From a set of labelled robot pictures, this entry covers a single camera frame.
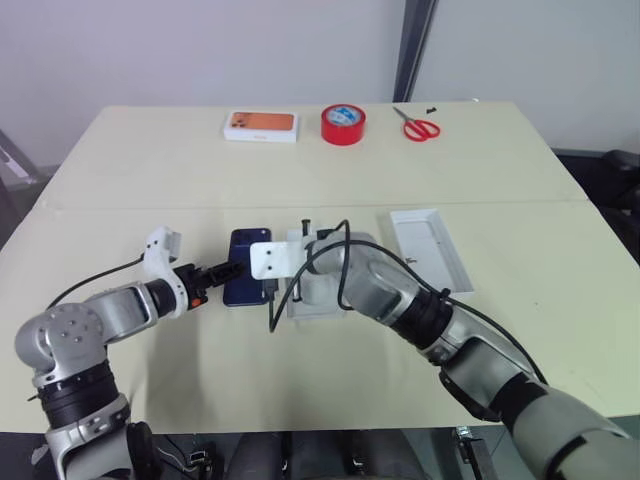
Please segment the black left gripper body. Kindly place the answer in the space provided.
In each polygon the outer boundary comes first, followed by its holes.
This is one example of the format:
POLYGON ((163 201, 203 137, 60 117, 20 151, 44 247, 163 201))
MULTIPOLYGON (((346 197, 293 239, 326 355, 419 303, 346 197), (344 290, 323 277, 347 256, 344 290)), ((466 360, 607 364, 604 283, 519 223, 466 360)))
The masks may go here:
POLYGON ((207 270, 186 264, 174 269, 188 297, 189 307, 199 307, 208 302, 207 290, 212 285, 212 277, 207 270))

